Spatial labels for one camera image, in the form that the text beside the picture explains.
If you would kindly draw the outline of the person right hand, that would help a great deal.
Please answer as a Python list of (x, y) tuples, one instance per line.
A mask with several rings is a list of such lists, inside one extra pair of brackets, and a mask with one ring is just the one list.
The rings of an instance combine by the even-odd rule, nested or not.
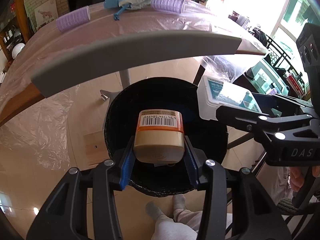
[[(304, 177), (302, 175), (302, 169), (300, 167), (290, 167), (290, 186), (294, 192), (298, 192), (304, 184)], [(314, 166), (312, 168), (313, 177), (317, 178), (319, 176), (320, 167)]]

